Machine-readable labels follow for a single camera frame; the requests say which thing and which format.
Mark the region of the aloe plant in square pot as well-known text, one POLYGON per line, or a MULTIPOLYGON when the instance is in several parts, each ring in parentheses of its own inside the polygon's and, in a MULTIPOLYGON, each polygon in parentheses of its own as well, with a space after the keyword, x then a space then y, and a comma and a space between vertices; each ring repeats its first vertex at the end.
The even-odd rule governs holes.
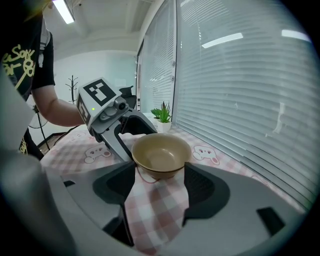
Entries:
POLYGON ((161 133, 166 133, 170 130, 172 126, 171 122, 171 110, 170 110, 170 104, 165 104, 163 101, 161 104, 161 108, 158 112, 158 130, 161 133))

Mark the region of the black mesh office chair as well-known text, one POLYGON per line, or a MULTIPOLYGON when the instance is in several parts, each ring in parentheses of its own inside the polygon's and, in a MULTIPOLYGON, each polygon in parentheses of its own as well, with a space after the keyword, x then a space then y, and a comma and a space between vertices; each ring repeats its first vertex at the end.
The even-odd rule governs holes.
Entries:
POLYGON ((137 103, 137 96, 132 94, 133 87, 133 85, 129 87, 123 87, 120 88, 119 91, 121 92, 121 97, 126 100, 129 107, 135 109, 137 103))

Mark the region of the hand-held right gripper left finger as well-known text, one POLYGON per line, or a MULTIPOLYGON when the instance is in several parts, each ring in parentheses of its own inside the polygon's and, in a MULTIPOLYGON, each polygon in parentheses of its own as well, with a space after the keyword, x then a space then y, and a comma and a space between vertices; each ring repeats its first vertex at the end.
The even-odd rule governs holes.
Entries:
POLYGON ((60 175, 52 168, 46 173, 51 192, 59 203, 71 201, 98 229, 123 243, 134 246, 125 201, 135 183, 132 161, 101 167, 84 173, 60 175))

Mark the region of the person's black printed t-shirt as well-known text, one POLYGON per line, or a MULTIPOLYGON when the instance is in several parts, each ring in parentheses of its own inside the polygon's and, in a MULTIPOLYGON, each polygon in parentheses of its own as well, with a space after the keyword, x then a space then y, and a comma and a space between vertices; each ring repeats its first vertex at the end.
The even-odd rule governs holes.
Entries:
POLYGON ((0 67, 24 100, 33 96, 41 115, 60 124, 55 106, 53 35, 45 0, 0 0, 0 67))

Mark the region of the white window blinds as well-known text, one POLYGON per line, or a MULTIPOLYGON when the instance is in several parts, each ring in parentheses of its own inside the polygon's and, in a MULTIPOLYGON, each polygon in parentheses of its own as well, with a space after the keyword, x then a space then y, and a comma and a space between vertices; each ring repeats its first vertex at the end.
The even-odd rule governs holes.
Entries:
POLYGON ((252 170, 303 209, 320 193, 320 57, 281 0, 150 0, 140 109, 252 170))

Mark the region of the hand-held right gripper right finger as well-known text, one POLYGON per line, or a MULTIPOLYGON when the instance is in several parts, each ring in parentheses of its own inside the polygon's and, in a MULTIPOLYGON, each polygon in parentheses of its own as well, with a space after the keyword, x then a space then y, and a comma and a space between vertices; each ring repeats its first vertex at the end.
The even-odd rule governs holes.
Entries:
POLYGON ((186 163, 188 208, 169 256, 267 254, 266 244, 294 230, 303 214, 263 183, 218 168, 186 163))

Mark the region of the leafy plant in round pot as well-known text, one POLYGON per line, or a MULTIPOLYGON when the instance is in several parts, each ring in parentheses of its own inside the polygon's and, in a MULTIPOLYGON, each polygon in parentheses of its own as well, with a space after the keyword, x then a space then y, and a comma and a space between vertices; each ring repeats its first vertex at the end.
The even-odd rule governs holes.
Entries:
POLYGON ((154 115, 154 117, 151 119, 153 125, 155 127, 158 126, 158 123, 160 121, 160 114, 161 114, 161 110, 159 108, 154 108, 151 110, 151 113, 154 115))

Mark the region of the ceiling light panel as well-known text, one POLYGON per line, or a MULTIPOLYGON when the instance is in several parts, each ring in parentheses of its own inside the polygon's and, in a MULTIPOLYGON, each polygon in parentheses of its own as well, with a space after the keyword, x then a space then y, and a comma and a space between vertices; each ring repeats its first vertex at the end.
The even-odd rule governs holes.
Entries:
POLYGON ((75 21, 66 0, 52 0, 52 2, 66 24, 75 21))

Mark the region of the brown bowl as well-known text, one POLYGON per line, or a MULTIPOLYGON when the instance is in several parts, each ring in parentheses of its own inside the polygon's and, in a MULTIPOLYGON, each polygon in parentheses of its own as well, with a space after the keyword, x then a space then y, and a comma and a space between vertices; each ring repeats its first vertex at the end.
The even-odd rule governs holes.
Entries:
POLYGON ((154 173, 172 173, 182 169, 192 156, 191 147, 182 138, 167 133, 147 134, 131 148, 133 160, 154 173))
POLYGON ((153 170, 145 169, 143 167, 138 167, 137 169, 139 170, 139 172, 141 174, 147 175, 149 177, 152 177, 152 178, 158 180, 158 179, 170 179, 170 178, 174 177, 176 174, 178 174, 179 172, 181 172, 184 168, 180 168, 180 169, 174 170, 174 171, 161 171, 161 172, 156 172, 153 170))

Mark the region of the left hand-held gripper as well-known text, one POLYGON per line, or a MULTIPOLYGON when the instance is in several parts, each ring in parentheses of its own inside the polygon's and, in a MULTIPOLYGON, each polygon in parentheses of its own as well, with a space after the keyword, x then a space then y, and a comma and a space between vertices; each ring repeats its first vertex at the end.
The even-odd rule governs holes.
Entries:
POLYGON ((122 161, 133 161, 132 153, 119 134, 157 133, 153 123, 140 111, 132 109, 122 93, 100 77, 78 89, 76 107, 89 133, 122 161))

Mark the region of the person's left forearm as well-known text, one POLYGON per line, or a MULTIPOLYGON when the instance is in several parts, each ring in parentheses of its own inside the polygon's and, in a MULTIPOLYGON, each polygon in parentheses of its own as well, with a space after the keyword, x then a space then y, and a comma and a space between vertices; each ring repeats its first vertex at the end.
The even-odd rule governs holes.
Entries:
POLYGON ((39 112, 50 123, 62 127, 84 124, 77 107, 59 99, 54 85, 34 89, 31 94, 39 112))

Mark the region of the pink checked bear tablecloth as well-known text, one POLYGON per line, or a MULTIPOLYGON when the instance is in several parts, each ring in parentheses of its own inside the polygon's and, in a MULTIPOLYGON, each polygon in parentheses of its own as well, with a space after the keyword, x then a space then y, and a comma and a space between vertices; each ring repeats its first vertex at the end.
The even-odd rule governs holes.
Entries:
MULTIPOLYGON (((180 128, 173 127, 170 133, 190 145, 192 163, 255 179, 275 192, 286 206, 295 208, 299 213, 304 212, 285 192, 222 151, 180 128)), ((53 168, 61 175, 87 173, 118 162, 119 158, 103 143, 98 143, 81 128, 76 128, 62 138, 41 160, 43 166, 53 168)), ((135 172, 135 183, 125 201, 135 249, 153 255, 181 230, 183 211, 188 206, 188 195, 183 181, 183 171, 166 180, 154 179, 141 169, 135 172)))

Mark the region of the black coat stand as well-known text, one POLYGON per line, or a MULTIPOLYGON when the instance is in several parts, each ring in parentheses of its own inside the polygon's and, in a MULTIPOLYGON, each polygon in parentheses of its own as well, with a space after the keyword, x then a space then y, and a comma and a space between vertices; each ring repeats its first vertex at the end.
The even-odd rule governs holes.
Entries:
POLYGON ((71 100, 69 101, 72 104, 75 104, 77 100, 77 84, 78 84, 78 77, 74 77, 73 75, 71 78, 68 78, 70 81, 70 84, 65 84, 67 87, 69 87, 69 91, 71 93, 71 100))

